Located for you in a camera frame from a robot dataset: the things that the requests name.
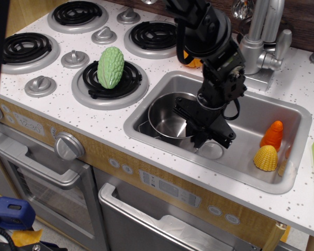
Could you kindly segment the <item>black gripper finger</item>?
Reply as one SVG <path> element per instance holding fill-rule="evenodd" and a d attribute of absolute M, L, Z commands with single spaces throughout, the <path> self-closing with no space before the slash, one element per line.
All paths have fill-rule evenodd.
<path fill-rule="evenodd" d="M 186 120 L 186 128 L 185 128 L 186 137 L 192 137 L 197 132 L 198 132 L 197 125 L 191 120 Z"/>
<path fill-rule="evenodd" d="M 210 138 L 210 135 L 210 131 L 195 131 L 191 138 L 193 147 L 199 149 Z"/>

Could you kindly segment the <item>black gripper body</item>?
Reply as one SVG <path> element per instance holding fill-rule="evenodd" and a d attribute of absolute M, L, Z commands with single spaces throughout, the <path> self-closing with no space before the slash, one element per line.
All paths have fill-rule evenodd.
<path fill-rule="evenodd" d="M 236 133 L 228 125 L 228 120 L 236 119 L 236 116 L 226 117 L 224 111 L 226 105 L 218 108 L 203 106 L 198 98 L 195 101 L 176 98 L 176 105 L 173 111 L 184 118 L 191 120 L 197 125 L 198 131 L 210 131 L 208 140 L 214 140 L 224 148 L 229 148 L 236 138 Z"/>

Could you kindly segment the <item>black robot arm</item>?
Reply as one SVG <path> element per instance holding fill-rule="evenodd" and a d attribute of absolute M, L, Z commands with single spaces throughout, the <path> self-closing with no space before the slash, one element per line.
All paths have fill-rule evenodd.
<path fill-rule="evenodd" d="M 165 1 L 177 24 L 176 54 L 182 64 L 203 63 L 203 83 L 195 99 L 175 98 L 173 111 L 185 119 L 186 134 L 195 148 L 214 140 L 228 148 L 236 134 L 228 125 L 238 115 L 225 116 L 228 104 L 240 109 L 245 59 L 231 36 L 231 22 L 207 1 Z"/>

